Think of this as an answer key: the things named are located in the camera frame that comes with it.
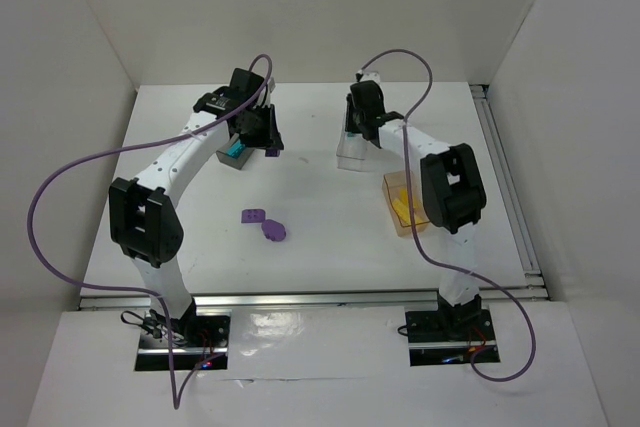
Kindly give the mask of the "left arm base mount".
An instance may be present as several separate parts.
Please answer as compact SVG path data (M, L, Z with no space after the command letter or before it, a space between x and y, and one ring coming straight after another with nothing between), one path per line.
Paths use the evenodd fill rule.
M169 369L168 334L150 312L125 310L120 314L125 325L140 330L134 370L160 372ZM226 370L231 326L229 313L196 316L195 324L183 334L173 334L174 364L177 371L190 371L198 363L200 370Z

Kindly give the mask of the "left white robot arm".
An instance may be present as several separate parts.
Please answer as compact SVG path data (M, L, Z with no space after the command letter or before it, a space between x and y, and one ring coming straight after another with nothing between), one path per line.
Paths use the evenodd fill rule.
M185 335L196 305L178 264L184 229L176 208L188 185L231 138L268 152L284 147L271 102L273 80L237 68L231 80L198 99L178 141L131 179L109 187L110 236L131 258L157 320Z

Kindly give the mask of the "small yellow lego brick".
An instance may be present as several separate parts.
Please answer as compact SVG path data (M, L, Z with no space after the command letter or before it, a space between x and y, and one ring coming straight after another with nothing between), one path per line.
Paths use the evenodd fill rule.
M399 190L399 199L405 204L409 203L408 190L406 188L401 188Z

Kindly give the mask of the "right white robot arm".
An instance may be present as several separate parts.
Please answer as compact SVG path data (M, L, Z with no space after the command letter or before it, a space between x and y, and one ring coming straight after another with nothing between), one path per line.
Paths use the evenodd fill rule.
M406 326L420 342L461 341L481 323L476 268L475 226L487 203L484 184L471 146L452 145L410 125L403 115L388 111L380 76L359 70L346 96L346 113L336 150L337 166L362 171L369 145L403 158L408 226L421 219L436 228L443 264L437 308Z

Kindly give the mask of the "teal rectangular lego brick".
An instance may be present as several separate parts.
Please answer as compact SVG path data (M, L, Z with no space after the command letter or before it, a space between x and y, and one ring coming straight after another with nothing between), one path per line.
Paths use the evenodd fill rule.
M238 140L227 148L226 155L231 158L239 158L246 149L247 147L240 140Z

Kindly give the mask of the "long yellow lego plate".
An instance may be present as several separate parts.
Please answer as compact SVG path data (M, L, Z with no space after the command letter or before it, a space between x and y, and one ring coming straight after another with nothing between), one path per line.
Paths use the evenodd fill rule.
M424 222L423 217L419 215L415 207L410 208L408 204L403 203L399 198L395 198L392 201L392 208L400 221L406 225L418 225Z

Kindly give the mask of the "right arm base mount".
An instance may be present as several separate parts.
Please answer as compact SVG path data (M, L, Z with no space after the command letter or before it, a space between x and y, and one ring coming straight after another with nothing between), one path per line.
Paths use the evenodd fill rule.
M397 333L407 339L411 367L499 363L500 354L488 309L462 327L446 330L436 311L406 311Z

